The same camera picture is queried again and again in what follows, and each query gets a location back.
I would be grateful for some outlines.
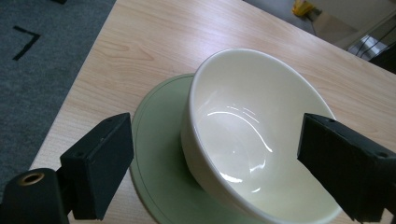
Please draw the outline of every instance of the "light green plate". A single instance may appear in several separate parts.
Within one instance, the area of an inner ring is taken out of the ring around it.
[[[173,77],[142,101],[132,122],[136,190],[160,223],[258,223],[211,198],[184,160],[180,124],[192,75]]]

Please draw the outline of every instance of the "yellow object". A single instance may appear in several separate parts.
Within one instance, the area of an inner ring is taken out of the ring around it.
[[[302,17],[313,8],[314,6],[305,0],[295,0],[293,9],[291,11],[294,13],[294,15]]]

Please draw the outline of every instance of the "gray carpet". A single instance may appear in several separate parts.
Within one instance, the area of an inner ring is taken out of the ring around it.
[[[294,0],[244,0],[245,2],[253,5],[254,7],[258,7],[263,11],[272,14],[280,18],[282,21],[286,21],[308,33],[311,35],[315,34],[314,27],[312,26],[312,21],[308,18],[300,18],[295,16],[291,10],[294,5]]]
[[[0,0],[0,202],[29,169],[115,0]]]

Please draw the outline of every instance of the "bowl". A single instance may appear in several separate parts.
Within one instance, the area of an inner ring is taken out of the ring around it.
[[[326,223],[338,204],[297,161],[304,113],[335,119],[291,67],[252,49],[227,49],[196,71],[181,127],[184,156],[221,203],[270,223]]]

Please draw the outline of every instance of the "wooden table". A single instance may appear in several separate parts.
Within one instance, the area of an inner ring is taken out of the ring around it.
[[[58,169],[59,157],[102,119],[133,115],[154,86],[194,72],[211,54],[229,48],[256,49],[289,64],[317,89],[338,120],[396,150],[392,73],[241,0],[118,0],[32,169]],[[384,223],[390,218],[385,214]],[[128,172],[102,223],[154,222]],[[334,221],[348,222],[345,214]]]

